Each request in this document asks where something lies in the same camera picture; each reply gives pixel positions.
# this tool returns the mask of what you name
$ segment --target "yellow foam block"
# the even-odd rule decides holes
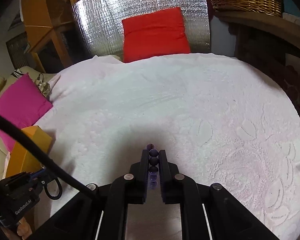
[[[22,131],[45,153],[48,152],[52,138],[39,126],[23,128]],[[41,169],[39,161],[18,142],[15,143],[7,167],[6,178],[20,172],[35,172]]]

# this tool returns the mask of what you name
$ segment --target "beige sofa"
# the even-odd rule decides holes
[[[30,68],[28,66],[22,67],[20,68],[20,71],[22,73],[29,73],[29,76],[32,80],[36,80],[37,77],[39,76],[39,72],[34,70],[33,68]],[[43,81],[47,82],[49,81],[55,74],[43,74]],[[0,96],[2,95],[2,93],[5,92],[5,90],[12,85],[15,81],[17,80],[17,78],[13,77],[13,76],[9,76],[7,79],[4,79],[2,77],[0,77]],[[1,138],[0,138],[0,179],[2,179],[3,176],[3,171],[4,171],[4,162],[6,159],[6,155],[8,154],[8,151],[5,147],[5,145],[3,144]]]

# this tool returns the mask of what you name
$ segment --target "black cable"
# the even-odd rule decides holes
[[[59,193],[58,193],[58,195],[56,195],[56,196],[52,196],[52,195],[50,194],[50,192],[48,191],[48,185],[47,185],[47,184],[44,185],[44,191],[45,191],[45,193],[47,194],[48,198],[50,198],[50,199],[52,199],[52,200],[58,200],[59,198],[61,198],[61,195],[62,195],[62,186],[61,186],[61,183],[60,183],[60,181],[58,180],[58,178],[56,178],[55,181],[56,181],[56,183],[57,183],[57,185],[58,185],[58,188],[59,188]]]
[[[54,163],[28,136],[15,127],[12,123],[0,116],[0,130],[11,136],[17,142],[19,142],[25,149],[27,149],[39,162],[41,162],[46,168],[52,171],[57,177],[62,179],[65,183],[76,188],[80,192],[84,193],[91,199],[96,200],[97,196],[92,190],[88,189],[85,185],[71,177],[62,168]]]

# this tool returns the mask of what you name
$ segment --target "metal screw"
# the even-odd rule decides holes
[[[134,178],[134,176],[133,176],[133,174],[128,173],[128,174],[124,175],[123,178],[125,180],[132,180]]]
[[[220,183],[213,183],[212,184],[212,187],[215,189],[215,190],[222,190],[223,186],[220,184]]]
[[[87,185],[87,188],[91,189],[91,190],[95,190],[97,188],[97,186],[95,184],[91,183],[91,184]]]
[[[174,175],[174,178],[177,180],[183,180],[185,178],[185,176],[181,173],[178,173],[178,174]]]

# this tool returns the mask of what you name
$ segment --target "bed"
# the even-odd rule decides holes
[[[57,78],[36,125],[55,139],[50,157],[83,184],[111,183],[154,143],[181,173],[224,185],[279,239],[300,234],[300,118],[257,69],[214,54],[95,56]],[[77,193],[63,189],[58,201],[41,195],[36,226]],[[159,189],[129,208],[126,239],[140,238],[181,239],[179,207]]]

